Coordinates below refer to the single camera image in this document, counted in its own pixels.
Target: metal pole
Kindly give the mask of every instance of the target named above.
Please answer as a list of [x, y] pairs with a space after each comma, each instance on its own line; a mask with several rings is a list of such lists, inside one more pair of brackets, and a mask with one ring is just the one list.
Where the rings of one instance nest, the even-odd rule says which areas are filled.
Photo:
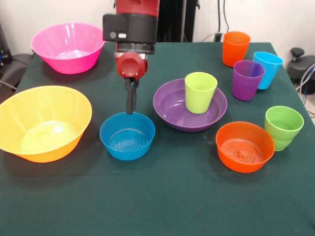
[[181, 42], [184, 41], [187, 0], [183, 0]]

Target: cup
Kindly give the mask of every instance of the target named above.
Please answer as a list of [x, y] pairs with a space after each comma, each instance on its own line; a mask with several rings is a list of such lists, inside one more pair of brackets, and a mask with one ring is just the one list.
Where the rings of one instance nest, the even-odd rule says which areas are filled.
[[234, 65], [232, 93], [237, 99], [251, 100], [265, 74], [265, 68], [252, 60], [241, 60]]
[[280, 57], [266, 52], [255, 52], [253, 60], [262, 64], [266, 69], [258, 89], [267, 89], [284, 61]]
[[301, 114], [290, 107], [275, 106], [266, 112], [265, 130], [274, 140], [276, 151], [282, 151], [289, 146], [303, 125]]
[[204, 72], [190, 73], [185, 78], [186, 108], [194, 114], [209, 109], [218, 82], [213, 75]]
[[243, 60], [250, 41], [251, 38], [243, 32], [226, 33], [223, 37], [223, 63], [233, 67], [236, 62]]

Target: white wall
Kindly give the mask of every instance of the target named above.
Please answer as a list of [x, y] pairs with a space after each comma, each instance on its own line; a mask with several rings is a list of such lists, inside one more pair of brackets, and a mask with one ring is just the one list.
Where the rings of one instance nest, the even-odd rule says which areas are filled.
[[[194, 41], [218, 30], [217, 0], [199, 1]], [[315, 54], [314, 9], [315, 0], [226, 0], [230, 30], [247, 32], [253, 42], [272, 42], [285, 61], [294, 46]], [[101, 27], [103, 14], [114, 12], [112, 0], [0, 0], [0, 22], [13, 54], [30, 53], [32, 36], [44, 27], [66, 21]]]
[[[218, 30], [218, 1], [199, 1], [194, 41]], [[246, 32], [252, 42], [271, 42], [285, 63], [291, 59], [292, 47], [302, 47], [306, 55], [315, 55], [315, 0], [226, 0], [225, 9], [230, 31]], [[221, 31], [225, 30], [222, 13]]]
[[102, 28], [112, 0], [0, 0], [0, 22], [12, 54], [31, 53], [34, 34], [50, 25], [81, 21]]

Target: pink bowl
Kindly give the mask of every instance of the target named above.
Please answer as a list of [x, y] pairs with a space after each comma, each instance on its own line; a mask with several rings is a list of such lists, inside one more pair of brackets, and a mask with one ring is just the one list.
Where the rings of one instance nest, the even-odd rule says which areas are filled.
[[41, 30], [31, 40], [31, 48], [54, 70], [78, 74], [95, 65], [104, 43], [101, 29], [73, 22]]

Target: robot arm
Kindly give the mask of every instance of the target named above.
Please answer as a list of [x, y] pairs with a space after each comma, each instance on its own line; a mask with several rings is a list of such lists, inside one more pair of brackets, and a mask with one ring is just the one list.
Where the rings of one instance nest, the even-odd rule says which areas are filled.
[[103, 16], [103, 39], [117, 42], [117, 72], [125, 80], [126, 112], [136, 106], [139, 79], [147, 72], [147, 55], [154, 54], [159, 0], [116, 0], [116, 13]]

